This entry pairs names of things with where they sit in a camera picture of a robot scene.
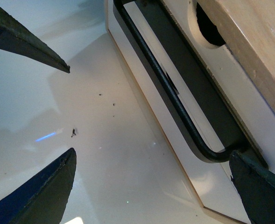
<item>wooden edge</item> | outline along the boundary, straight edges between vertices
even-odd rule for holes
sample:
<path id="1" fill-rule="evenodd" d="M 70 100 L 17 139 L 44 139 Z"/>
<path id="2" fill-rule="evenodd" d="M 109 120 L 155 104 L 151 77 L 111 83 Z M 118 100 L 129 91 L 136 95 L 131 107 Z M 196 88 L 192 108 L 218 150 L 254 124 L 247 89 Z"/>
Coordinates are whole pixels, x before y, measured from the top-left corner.
<path id="1" fill-rule="evenodd" d="M 197 1 L 217 26 L 228 47 L 275 113 L 275 75 L 271 74 L 247 37 L 219 1 Z"/>
<path id="2" fill-rule="evenodd" d="M 141 110 L 142 110 L 142 112 L 144 113 L 144 115 L 145 115 L 145 117 L 147 119 L 147 122 L 149 123 L 149 125 L 150 125 L 151 128 L 153 128 L 153 129 L 157 129 L 158 128 L 159 131 L 162 133 L 162 135 L 163 135 L 163 137 L 164 137 L 164 139 L 165 139 L 165 141 L 166 141 L 166 143 L 167 143 L 167 145 L 168 145 L 171 153 L 173 154 L 173 156 L 174 156 L 174 158 L 175 158 L 175 160 L 176 160 L 179 168 L 181 169 L 181 171 L 182 171 L 182 173 L 183 173 L 183 175 L 185 177 L 186 183 L 188 184 L 188 188 L 191 190 L 191 193 L 193 194 L 194 198 L 196 199 L 196 202 L 198 203 L 199 207 L 202 209 L 203 213 L 206 214 L 209 217 L 212 217 L 212 218 L 216 219 L 217 221 L 219 221 L 219 222 L 221 222 L 223 224 L 244 224 L 241 221 L 238 221 L 238 220 L 235 220 L 235 219 L 230 218 L 228 216 L 225 216 L 225 215 L 223 215 L 223 214 L 221 214 L 219 212 L 213 211 L 213 210 L 211 210 L 209 208 L 206 208 L 204 206 L 204 204 L 201 201 L 198 193 L 196 192 L 196 190 L 195 190 L 195 188 L 194 188 L 194 186 L 193 186 L 190 178 L 188 177 L 185 169 L 183 168 L 183 166 L 182 166 L 182 164 L 181 164 L 181 162 L 180 162 L 177 154 L 175 153 L 175 151 L 174 151 L 173 147 L 171 146 L 171 144 L 170 144 L 170 142 L 169 142 L 166 134 L 164 133 L 164 131 L 163 131 L 163 129 L 162 129 L 162 127 L 161 127 L 161 125 L 160 125 L 157 117 L 155 116 L 155 114 L 154 114 L 154 112 L 153 112 L 150 104 L 148 103 L 145 95 L 143 94 L 143 92 L 142 92 L 142 90 L 141 90 L 141 88 L 140 88 L 137 80 L 135 79 L 133 72 L 131 71 L 129 65 L 127 64 L 127 62 L 126 62 L 126 60 L 125 60 L 125 58 L 124 58 L 121 50 L 119 49 L 116 41 L 114 40 L 113 35 L 111 34 L 111 32 L 110 32 L 109 27 L 108 27 L 107 24 L 108 24 L 108 20 L 106 21 L 107 33 L 110 35 L 111 40 L 114 43 L 115 49 L 116 49 L 116 51 L 118 53 L 118 56 L 123 61 L 123 65 L 125 66 L 125 69 L 126 69 L 125 70 L 126 72 L 124 72 L 124 73 L 126 75 L 126 78 L 127 78 L 128 82 L 129 82 L 130 87 L 133 90 L 133 93 L 134 93 L 134 95 L 135 95 L 135 97 L 137 99 L 137 102 L 140 105 Z"/>

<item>white panel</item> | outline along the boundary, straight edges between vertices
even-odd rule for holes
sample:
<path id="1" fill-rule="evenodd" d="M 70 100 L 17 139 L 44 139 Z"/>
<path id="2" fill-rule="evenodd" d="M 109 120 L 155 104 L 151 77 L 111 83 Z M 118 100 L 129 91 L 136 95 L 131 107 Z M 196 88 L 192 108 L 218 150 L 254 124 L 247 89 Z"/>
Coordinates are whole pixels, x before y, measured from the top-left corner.
<path id="1" fill-rule="evenodd" d="M 140 22 L 144 20 L 144 18 L 134 3 L 128 4 L 126 8 L 130 10 L 131 15 L 138 18 L 135 18 L 135 20 L 138 20 L 137 25 L 140 29 L 143 30 L 143 32 L 144 29 L 148 31 L 146 24 Z M 208 164 L 200 161 L 189 149 L 150 77 L 112 15 L 109 17 L 109 29 L 204 205 L 220 213 L 249 223 L 241 199 L 222 166 L 220 164 Z M 150 46 L 153 47 L 156 43 L 152 40 L 153 37 L 151 33 L 147 32 L 146 36 L 146 41 L 150 42 Z M 159 59 L 165 60 L 165 58 L 160 57 L 160 49 L 156 49 L 156 47 L 157 46 L 154 48 L 156 54 L 159 54 Z M 168 65 L 170 69 L 173 69 L 170 63 L 168 63 Z M 191 107 L 194 114 L 200 114 L 194 105 Z M 213 144 L 213 146 L 218 146 L 217 140 L 215 139 L 209 143 Z"/>

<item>metal bar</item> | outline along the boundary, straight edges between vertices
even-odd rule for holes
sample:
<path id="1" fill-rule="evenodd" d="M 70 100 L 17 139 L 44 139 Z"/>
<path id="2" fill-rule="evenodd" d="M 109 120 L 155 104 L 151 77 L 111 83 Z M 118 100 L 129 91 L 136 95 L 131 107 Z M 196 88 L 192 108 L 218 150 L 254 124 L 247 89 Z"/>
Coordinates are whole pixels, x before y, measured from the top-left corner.
<path id="1" fill-rule="evenodd" d="M 128 2 L 130 1 L 114 0 L 114 15 L 118 23 L 122 27 L 124 33 L 126 34 L 127 38 L 129 39 L 138 57 L 140 58 L 141 62 L 143 63 L 145 69 L 151 76 L 158 91 L 160 93 L 163 91 L 167 95 L 167 98 L 163 98 L 163 100 L 168 106 L 168 109 L 170 110 L 172 116 L 179 117 L 179 122 L 177 120 L 176 123 L 181 132 L 182 129 L 187 130 L 188 134 L 184 133 L 184 137 L 193 153 L 199 159 L 205 162 L 225 162 L 229 160 L 229 156 L 233 150 L 245 152 L 247 149 L 249 149 L 251 146 L 245 137 L 239 139 L 238 141 L 231 142 L 231 144 L 226 146 L 221 152 L 214 152 L 206 145 L 195 125 L 193 124 L 186 109 L 184 108 L 182 102 L 178 98 L 170 81 L 161 69 L 153 53 L 149 49 L 139 30 L 130 18 L 126 9 L 124 8 L 123 5 Z"/>

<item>small insect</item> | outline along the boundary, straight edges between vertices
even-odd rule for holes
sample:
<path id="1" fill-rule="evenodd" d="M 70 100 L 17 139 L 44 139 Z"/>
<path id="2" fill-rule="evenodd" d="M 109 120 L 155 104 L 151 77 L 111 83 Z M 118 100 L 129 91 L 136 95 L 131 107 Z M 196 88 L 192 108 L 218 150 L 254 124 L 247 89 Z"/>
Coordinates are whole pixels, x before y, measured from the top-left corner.
<path id="1" fill-rule="evenodd" d="M 72 130 L 71 138 L 73 138 L 73 136 L 76 136 L 75 129 Z"/>

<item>black metal handle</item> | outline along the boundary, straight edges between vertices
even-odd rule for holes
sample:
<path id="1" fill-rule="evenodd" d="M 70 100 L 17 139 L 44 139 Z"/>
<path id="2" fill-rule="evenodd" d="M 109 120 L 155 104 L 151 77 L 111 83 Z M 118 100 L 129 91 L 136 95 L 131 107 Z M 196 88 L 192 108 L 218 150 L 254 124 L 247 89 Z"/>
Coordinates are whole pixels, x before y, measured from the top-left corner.
<path id="1" fill-rule="evenodd" d="M 121 25 L 123 31 L 126 35 L 131 35 L 135 42 L 131 42 L 132 45 L 138 46 L 140 51 L 143 53 L 144 57 L 148 61 L 151 69 L 154 71 L 156 77 L 158 78 L 160 84 L 162 85 L 163 89 L 165 90 L 167 96 L 169 97 L 170 101 L 172 102 L 176 112 L 178 113 L 182 123 L 186 127 L 191 136 L 193 142 L 195 143 L 196 147 L 198 148 L 199 152 L 201 153 L 204 158 L 206 158 L 209 162 L 225 162 L 229 160 L 230 154 L 233 150 L 238 150 L 244 152 L 248 148 L 248 144 L 246 142 L 242 142 L 235 145 L 230 145 L 229 147 L 224 148 L 221 152 L 214 152 L 212 151 L 204 142 L 203 138 L 201 137 L 200 133 L 198 132 L 197 128 L 193 124 L 190 116 L 188 115 L 186 109 L 184 108 L 181 100 L 177 96 L 174 88 L 172 87 L 170 81 L 168 80 L 167 76 L 163 72 L 161 66 L 157 62 L 156 58 L 154 57 L 153 53 L 151 52 L 150 48 L 146 44 L 145 40 L 141 36 L 139 30 L 135 26 L 134 22 L 130 18 L 129 14 L 127 13 L 126 9 L 124 8 L 124 4 L 129 3 L 133 0 L 114 0 L 114 14 L 116 18 L 121 18 L 118 22 L 123 22 L 126 25 L 127 30 L 124 30 L 124 26 Z"/>

